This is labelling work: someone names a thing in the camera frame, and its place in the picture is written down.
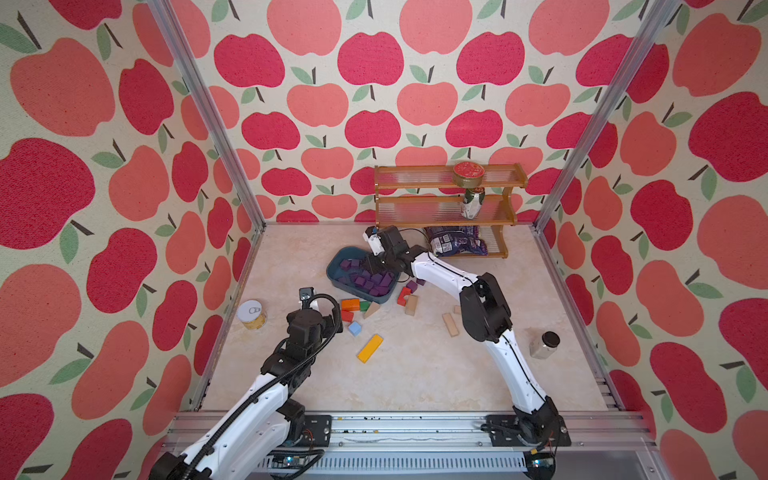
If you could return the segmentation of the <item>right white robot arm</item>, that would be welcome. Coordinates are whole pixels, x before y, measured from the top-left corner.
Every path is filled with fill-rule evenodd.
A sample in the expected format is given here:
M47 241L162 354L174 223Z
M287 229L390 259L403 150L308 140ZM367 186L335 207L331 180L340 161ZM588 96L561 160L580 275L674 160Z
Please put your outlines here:
M493 358L510 392L521 443L541 447L567 432L554 401L536 381L516 340L511 310L490 273L476 275L450 265L421 245L411 246L395 226L369 227L363 234L372 270L405 273L424 280L459 301L462 325Z

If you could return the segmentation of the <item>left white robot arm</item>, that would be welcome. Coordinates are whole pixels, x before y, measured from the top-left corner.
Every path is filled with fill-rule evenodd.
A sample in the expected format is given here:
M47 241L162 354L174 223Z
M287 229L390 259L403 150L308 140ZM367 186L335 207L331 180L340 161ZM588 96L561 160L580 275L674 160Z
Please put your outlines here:
M316 357L343 331L342 309L316 294L287 315L287 336L237 404L181 454L163 453L151 479L245 479L269 453L301 439L305 407L291 396Z

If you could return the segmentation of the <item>teal plastic storage bin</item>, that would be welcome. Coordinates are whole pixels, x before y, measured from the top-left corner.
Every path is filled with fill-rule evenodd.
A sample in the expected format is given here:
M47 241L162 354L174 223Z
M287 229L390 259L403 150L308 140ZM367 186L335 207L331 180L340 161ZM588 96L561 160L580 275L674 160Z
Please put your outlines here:
M368 252L354 246L340 249L326 268L332 285L353 296L378 304L386 303L400 285L399 275L392 271L372 273Z

